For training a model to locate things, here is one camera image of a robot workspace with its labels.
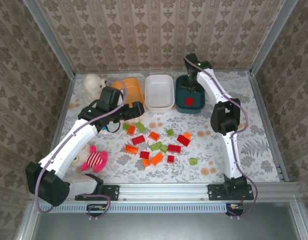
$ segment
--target green brick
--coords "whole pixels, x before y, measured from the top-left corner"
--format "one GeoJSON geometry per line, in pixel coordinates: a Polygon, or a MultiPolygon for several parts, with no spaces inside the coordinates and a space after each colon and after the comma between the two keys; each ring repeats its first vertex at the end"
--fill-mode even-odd
{"type": "Polygon", "coordinates": [[[165,145],[163,145],[163,146],[160,147],[160,150],[161,150],[162,152],[164,152],[164,153],[167,152],[167,149],[168,149],[168,147],[166,147],[165,145]]]}
{"type": "Polygon", "coordinates": [[[163,145],[162,142],[159,141],[157,143],[150,145],[149,148],[153,152],[153,151],[159,150],[162,147],[162,145],[163,145]]]}
{"type": "Polygon", "coordinates": [[[146,131],[146,128],[144,127],[144,125],[140,121],[138,123],[136,123],[135,126],[140,133],[144,133],[146,131]]]}
{"type": "Polygon", "coordinates": [[[168,137],[174,136],[174,131],[173,131],[173,129],[167,130],[166,133],[167,133],[167,136],[168,136],[168,137]]]}
{"type": "Polygon", "coordinates": [[[189,164],[191,164],[192,166],[194,166],[194,165],[196,165],[197,164],[197,158],[191,158],[190,160],[189,160],[189,164]]]}
{"type": "Polygon", "coordinates": [[[129,126],[130,126],[129,124],[124,124],[123,125],[123,130],[128,131],[129,126]]]}

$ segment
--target teal bin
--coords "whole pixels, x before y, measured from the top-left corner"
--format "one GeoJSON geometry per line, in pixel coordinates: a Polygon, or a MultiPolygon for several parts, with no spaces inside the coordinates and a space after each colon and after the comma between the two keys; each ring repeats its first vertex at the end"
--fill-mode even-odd
{"type": "Polygon", "coordinates": [[[176,109],[183,114],[198,114],[205,106],[205,91],[192,92],[188,89],[180,88],[181,81],[186,78],[188,78],[187,75],[182,75],[176,79],[176,109]],[[186,105],[186,98],[194,99],[194,104],[192,106],[186,105]]]}

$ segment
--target patterned wallpaper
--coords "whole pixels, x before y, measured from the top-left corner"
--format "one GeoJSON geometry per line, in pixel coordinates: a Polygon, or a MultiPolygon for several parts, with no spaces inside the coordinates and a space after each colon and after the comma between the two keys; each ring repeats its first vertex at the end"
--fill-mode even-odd
{"type": "Polygon", "coordinates": [[[308,208],[308,0],[300,0],[256,76],[292,181],[308,208]]]}
{"type": "Polygon", "coordinates": [[[283,0],[38,0],[77,72],[247,69],[283,0]]]}
{"type": "Polygon", "coordinates": [[[27,205],[25,167],[52,142],[68,77],[21,0],[0,0],[0,240],[27,205]]]}

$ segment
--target white container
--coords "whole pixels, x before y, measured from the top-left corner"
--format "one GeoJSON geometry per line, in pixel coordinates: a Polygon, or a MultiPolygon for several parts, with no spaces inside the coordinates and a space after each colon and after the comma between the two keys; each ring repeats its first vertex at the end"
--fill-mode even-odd
{"type": "Polygon", "coordinates": [[[148,111],[164,113],[175,104],[173,78],[167,74],[150,75],[145,80],[145,105],[148,111]]]}

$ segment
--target orange brick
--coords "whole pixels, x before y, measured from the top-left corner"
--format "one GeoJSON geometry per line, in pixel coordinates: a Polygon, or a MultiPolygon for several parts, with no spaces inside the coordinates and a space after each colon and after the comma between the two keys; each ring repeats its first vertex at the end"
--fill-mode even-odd
{"type": "Polygon", "coordinates": [[[190,140],[190,137],[191,137],[192,135],[190,134],[190,133],[188,133],[188,132],[186,132],[185,134],[184,134],[184,137],[186,137],[188,140],[190,140]]]}
{"type": "Polygon", "coordinates": [[[143,165],[144,165],[144,167],[149,167],[150,166],[149,159],[143,159],[143,165]]]}
{"type": "Polygon", "coordinates": [[[127,134],[132,136],[132,135],[134,135],[135,130],[136,130],[136,127],[130,125],[129,128],[128,128],[127,134]]]}
{"type": "Polygon", "coordinates": [[[159,153],[152,159],[152,164],[157,165],[164,158],[163,154],[159,153]]]}
{"type": "Polygon", "coordinates": [[[124,152],[128,153],[128,154],[134,154],[135,155],[138,152],[138,148],[136,148],[134,146],[130,146],[130,145],[127,144],[125,146],[124,152]]]}
{"type": "Polygon", "coordinates": [[[149,138],[151,138],[152,140],[154,140],[156,142],[159,139],[159,137],[160,137],[160,135],[155,133],[155,132],[153,132],[153,131],[149,134],[149,138]]]}

